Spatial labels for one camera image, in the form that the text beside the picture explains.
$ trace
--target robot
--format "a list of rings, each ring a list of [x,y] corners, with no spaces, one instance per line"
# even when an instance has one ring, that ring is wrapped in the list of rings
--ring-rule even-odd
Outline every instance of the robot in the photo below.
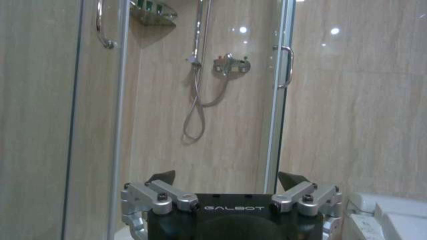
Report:
[[[284,194],[209,194],[173,186],[175,171],[125,185],[122,221],[135,240],[333,240],[344,195],[280,172]]]

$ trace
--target shower faucet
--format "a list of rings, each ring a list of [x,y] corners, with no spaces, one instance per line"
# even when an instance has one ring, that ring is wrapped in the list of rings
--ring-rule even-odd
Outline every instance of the shower faucet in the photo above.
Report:
[[[235,59],[231,53],[225,56],[219,56],[214,60],[214,71],[222,73],[226,77],[231,73],[246,74],[251,70],[251,63],[249,57],[246,56],[243,60]]]

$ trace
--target shower enclosure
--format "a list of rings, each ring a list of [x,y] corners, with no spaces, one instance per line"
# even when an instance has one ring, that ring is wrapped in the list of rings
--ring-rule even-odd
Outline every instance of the shower enclosure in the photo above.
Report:
[[[171,169],[193,192],[276,191],[294,4],[0,1],[0,240],[114,239],[123,184]]]

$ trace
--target corner shelf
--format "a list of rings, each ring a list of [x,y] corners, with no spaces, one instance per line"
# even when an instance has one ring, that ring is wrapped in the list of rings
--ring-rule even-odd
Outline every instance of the corner shelf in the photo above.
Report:
[[[131,15],[145,26],[173,26],[177,11],[165,3],[154,0],[131,0]]]

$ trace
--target shower hose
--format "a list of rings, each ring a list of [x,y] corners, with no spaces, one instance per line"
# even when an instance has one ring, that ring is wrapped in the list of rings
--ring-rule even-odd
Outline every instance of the shower hose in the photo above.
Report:
[[[206,113],[205,113],[205,108],[213,107],[218,105],[225,97],[226,94],[226,89],[229,85],[229,73],[223,73],[223,76],[226,78],[226,82],[223,84],[222,90],[219,92],[219,95],[214,99],[214,101],[203,103],[202,102],[202,83],[203,83],[203,66],[205,66],[205,59],[206,59],[206,49],[207,49],[207,33],[209,33],[209,28],[210,28],[210,18],[211,18],[211,7],[213,7],[213,0],[209,1],[209,6],[207,6],[207,16],[205,20],[205,33],[203,33],[203,48],[202,48],[202,57],[201,57],[201,62],[194,61],[191,63],[191,70],[193,70],[193,77],[194,81],[191,83],[193,85],[193,90],[194,90],[194,97],[193,97],[193,103],[191,103],[191,108],[186,116],[185,124],[183,124],[183,135],[185,135],[185,140],[193,144],[195,143],[203,136],[206,132]],[[190,125],[190,120],[193,117],[194,112],[198,112],[199,118],[201,118],[201,125],[202,129],[197,135],[191,135],[189,133],[189,125]]]

